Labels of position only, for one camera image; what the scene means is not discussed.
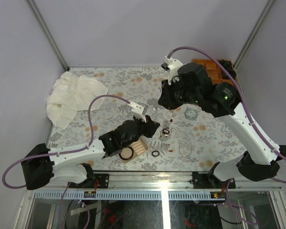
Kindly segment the beige jewelry box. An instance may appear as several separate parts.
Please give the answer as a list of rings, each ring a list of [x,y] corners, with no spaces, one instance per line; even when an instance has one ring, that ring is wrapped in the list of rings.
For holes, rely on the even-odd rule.
[[[131,147],[134,150],[134,156],[131,160],[128,161],[121,160],[123,163],[129,163],[148,151],[148,145],[142,137],[140,137],[138,141],[132,143],[128,147]]]

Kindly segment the black bangle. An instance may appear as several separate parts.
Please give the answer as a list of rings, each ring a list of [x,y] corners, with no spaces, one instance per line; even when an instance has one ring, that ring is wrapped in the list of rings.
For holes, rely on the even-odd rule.
[[[124,148],[119,154],[119,157],[123,161],[131,160],[134,156],[134,150],[131,147]]]

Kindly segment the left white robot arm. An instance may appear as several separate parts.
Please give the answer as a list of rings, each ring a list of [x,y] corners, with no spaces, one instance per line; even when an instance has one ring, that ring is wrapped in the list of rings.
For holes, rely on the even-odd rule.
[[[146,120],[126,120],[116,129],[93,141],[66,148],[48,149],[36,145],[21,163],[26,188],[36,190],[52,183],[67,183],[71,188],[93,188],[99,183],[88,161],[120,154],[141,136],[152,138],[160,124],[146,115]]]

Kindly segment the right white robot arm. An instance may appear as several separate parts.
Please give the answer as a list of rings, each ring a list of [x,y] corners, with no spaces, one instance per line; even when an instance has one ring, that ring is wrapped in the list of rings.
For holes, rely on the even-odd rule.
[[[245,113],[235,86],[227,82],[213,84],[204,66],[194,62],[182,64],[173,60],[161,67],[168,72],[168,78],[162,81],[159,105],[168,110],[183,104],[198,105],[227,125],[246,148],[241,156],[213,165],[208,172],[211,187],[219,188],[233,177],[261,181],[277,175],[280,166],[275,150],[286,156],[286,146],[274,143],[269,147],[262,141],[267,135],[264,131],[261,135],[256,133],[257,123]]]

